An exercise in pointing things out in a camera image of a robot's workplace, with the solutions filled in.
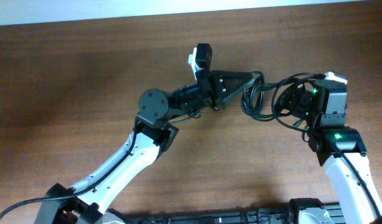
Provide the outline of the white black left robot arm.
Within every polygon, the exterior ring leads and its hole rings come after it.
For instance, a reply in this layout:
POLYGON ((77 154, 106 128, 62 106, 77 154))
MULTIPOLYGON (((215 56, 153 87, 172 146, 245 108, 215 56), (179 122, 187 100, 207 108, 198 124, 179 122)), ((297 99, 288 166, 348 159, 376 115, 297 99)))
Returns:
POLYGON ((195 76, 195 84, 172 92, 146 90, 126 142, 69 189, 55 184, 47 192, 53 200, 42 202, 36 223, 102 223, 109 205, 125 186, 170 148, 179 131, 174 125, 179 117, 193 119, 204 108, 223 110, 253 81, 250 72, 202 69, 195 76))

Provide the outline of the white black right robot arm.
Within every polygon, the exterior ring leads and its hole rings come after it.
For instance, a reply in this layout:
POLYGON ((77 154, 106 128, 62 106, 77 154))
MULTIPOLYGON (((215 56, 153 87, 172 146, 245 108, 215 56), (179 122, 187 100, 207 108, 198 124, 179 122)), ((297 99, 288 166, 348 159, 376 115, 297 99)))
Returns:
POLYGON ((360 133, 346 126, 347 79, 333 73, 290 77, 281 98, 289 104, 306 95, 304 110, 309 147, 331 180, 347 223, 371 223, 382 217, 382 203, 371 178, 367 150, 360 133))

